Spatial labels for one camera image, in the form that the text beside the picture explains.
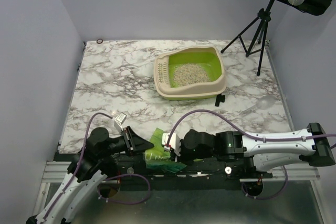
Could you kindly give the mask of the black T-shaped bracket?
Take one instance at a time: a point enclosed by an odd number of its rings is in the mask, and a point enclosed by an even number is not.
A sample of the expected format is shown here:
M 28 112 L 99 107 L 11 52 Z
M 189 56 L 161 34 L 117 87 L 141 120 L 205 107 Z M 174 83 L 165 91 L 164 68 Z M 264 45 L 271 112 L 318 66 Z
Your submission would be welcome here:
M 226 95 L 224 95 L 224 94 L 218 94 L 218 95 L 216 96 L 215 106 L 216 106 L 216 107 L 219 107 L 219 105 L 220 105 L 221 103 L 224 103 L 225 100 L 226 100 Z

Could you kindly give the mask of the black mounting rail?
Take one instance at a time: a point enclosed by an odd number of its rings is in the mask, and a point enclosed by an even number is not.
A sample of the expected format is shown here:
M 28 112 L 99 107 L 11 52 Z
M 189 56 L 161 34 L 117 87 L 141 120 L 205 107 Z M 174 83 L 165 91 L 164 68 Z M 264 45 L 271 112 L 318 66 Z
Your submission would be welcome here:
M 147 169 L 144 154 L 127 156 L 121 153 L 101 161 L 99 168 L 101 173 L 113 180 L 119 179 L 122 189 L 128 191 L 145 190 L 148 187 L 153 190 L 240 190 L 243 179 L 261 191 L 262 185 L 257 185 L 256 181 L 272 178 L 272 175 L 256 171 L 251 164 L 251 158 L 228 164 L 208 158 L 195 161 L 173 174 Z

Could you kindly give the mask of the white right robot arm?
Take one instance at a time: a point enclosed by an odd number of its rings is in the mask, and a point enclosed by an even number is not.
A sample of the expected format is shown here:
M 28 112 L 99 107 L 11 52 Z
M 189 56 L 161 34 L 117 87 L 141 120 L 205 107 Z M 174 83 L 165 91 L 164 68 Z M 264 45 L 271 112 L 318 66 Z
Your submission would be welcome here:
M 328 135 L 318 123 L 287 133 L 226 131 L 212 135 L 190 130 L 183 138 L 167 133 L 162 136 L 162 146 L 176 162 L 190 164 L 214 157 L 228 164 L 231 171 L 237 164 L 249 178 L 301 162 L 312 167 L 335 165 Z

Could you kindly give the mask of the green and beige litter box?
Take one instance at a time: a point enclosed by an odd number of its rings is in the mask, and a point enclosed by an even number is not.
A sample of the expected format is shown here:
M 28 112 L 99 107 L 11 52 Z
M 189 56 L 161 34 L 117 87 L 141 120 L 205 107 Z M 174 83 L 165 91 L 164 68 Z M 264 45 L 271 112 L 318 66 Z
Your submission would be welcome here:
M 187 47 L 158 55 L 153 78 L 156 91 L 167 100 L 211 98 L 227 87 L 223 61 L 213 46 Z

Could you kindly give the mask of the clear plastic litter scoop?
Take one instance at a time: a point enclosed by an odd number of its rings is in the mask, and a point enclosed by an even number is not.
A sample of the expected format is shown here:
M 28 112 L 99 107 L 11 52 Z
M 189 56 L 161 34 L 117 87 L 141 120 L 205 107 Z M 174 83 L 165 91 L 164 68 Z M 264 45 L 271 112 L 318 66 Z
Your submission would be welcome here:
M 242 112 L 242 114 L 248 114 L 248 113 L 251 113 L 252 111 L 255 111 L 255 110 L 268 109 L 271 106 L 273 106 L 276 101 L 277 101 L 277 99 L 273 95 L 264 96 L 264 97 L 258 99 L 258 101 L 256 102 L 255 105 L 253 105 L 253 106 L 249 107 L 248 109 L 244 110 Z

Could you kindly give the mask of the black tripod stand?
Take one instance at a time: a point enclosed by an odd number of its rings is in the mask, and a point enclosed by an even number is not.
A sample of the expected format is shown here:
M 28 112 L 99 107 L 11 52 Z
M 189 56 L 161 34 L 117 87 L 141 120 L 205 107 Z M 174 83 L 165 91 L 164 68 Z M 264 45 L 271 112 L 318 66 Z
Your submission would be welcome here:
M 271 21 L 270 17 L 270 10 L 274 4 L 275 0 L 270 0 L 267 7 L 264 9 L 260 9 L 257 13 L 257 17 L 249 24 L 247 25 L 226 47 L 224 47 L 220 53 L 224 53 L 226 49 L 228 49 L 236 40 L 239 39 L 241 45 L 243 46 L 245 57 L 248 58 L 249 56 L 260 53 L 259 55 L 259 63 L 258 63 L 258 69 L 257 69 L 257 76 L 260 76 L 261 74 L 261 65 L 262 60 L 264 56 L 264 48 L 266 45 L 266 38 L 267 38 L 267 31 L 268 31 L 268 24 Z M 242 35 L 257 21 L 260 21 L 256 32 L 251 40 L 251 43 L 248 48 L 246 48 L 246 45 L 243 41 Z

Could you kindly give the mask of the clean litter pile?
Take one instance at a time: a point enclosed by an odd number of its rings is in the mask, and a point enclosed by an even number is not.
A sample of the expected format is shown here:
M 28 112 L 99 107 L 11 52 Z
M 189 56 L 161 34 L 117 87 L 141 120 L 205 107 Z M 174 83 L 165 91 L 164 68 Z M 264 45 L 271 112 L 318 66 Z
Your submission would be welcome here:
M 195 63 L 179 65 L 173 73 L 173 82 L 176 87 L 183 87 L 197 83 L 208 82 L 209 77 L 205 69 Z

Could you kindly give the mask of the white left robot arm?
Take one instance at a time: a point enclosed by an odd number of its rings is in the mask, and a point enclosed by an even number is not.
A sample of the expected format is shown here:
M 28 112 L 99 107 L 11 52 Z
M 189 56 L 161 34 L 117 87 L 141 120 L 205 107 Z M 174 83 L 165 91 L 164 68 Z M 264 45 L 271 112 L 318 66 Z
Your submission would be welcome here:
M 89 196 L 105 179 L 119 176 L 115 154 L 142 155 L 154 144 L 138 136 L 128 126 L 111 138 L 104 127 L 87 136 L 84 148 L 73 157 L 67 173 L 47 206 L 27 223 L 71 223 Z

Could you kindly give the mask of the green cat litter bag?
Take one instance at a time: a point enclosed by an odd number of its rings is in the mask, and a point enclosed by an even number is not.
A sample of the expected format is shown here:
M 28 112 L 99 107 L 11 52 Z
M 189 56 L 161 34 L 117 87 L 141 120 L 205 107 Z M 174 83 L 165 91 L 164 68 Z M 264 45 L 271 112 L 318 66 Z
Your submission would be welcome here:
M 164 131 L 160 128 L 156 128 L 153 132 L 150 143 L 154 147 L 145 151 L 145 165 L 147 169 L 152 171 L 176 174 L 186 168 L 186 165 L 170 160 L 170 153 L 165 152 L 161 146 L 163 133 Z

